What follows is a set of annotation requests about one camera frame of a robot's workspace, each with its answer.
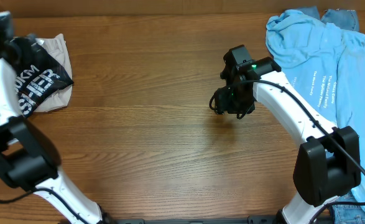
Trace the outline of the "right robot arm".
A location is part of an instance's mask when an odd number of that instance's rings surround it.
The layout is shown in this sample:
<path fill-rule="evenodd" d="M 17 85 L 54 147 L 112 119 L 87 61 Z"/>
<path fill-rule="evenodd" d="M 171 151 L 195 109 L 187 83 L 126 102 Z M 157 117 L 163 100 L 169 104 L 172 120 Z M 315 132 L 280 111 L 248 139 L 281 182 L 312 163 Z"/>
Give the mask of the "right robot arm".
<path fill-rule="evenodd" d="M 357 133 L 349 126 L 337 128 L 314 110 L 272 58 L 254 60 L 239 45 L 229 49 L 223 60 L 220 77 L 226 85 L 215 91 L 210 108 L 241 119 L 261 103 L 298 147 L 293 172 L 297 193 L 276 215 L 251 215 L 248 223 L 330 223 L 330 218 L 315 215 L 361 183 Z"/>

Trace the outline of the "black patterned cycling jersey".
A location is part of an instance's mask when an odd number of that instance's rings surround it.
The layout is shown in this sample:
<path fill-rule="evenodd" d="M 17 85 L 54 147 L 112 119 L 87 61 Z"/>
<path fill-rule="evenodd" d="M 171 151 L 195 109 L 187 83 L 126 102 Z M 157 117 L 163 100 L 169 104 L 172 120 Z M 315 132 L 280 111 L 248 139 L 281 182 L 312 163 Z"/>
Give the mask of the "black patterned cycling jersey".
<path fill-rule="evenodd" d="M 27 118 L 52 93 L 73 87 L 73 80 L 36 39 L 16 37 L 13 42 L 22 50 L 21 64 L 14 67 L 17 73 L 14 89 L 20 110 Z"/>

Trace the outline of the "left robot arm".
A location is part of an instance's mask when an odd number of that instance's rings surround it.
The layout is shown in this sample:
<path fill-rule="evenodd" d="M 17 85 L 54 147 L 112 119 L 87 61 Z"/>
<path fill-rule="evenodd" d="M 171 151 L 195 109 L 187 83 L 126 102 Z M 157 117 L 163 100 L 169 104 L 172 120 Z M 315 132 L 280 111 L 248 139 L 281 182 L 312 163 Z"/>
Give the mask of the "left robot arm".
<path fill-rule="evenodd" d="M 112 223 L 70 180 L 53 142 L 29 121 L 41 102 L 72 83 L 34 35 L 15 37 L 11 13 L 0 12 L 0 179 L 25 197 L 42 197 L 70 223 Z"/>

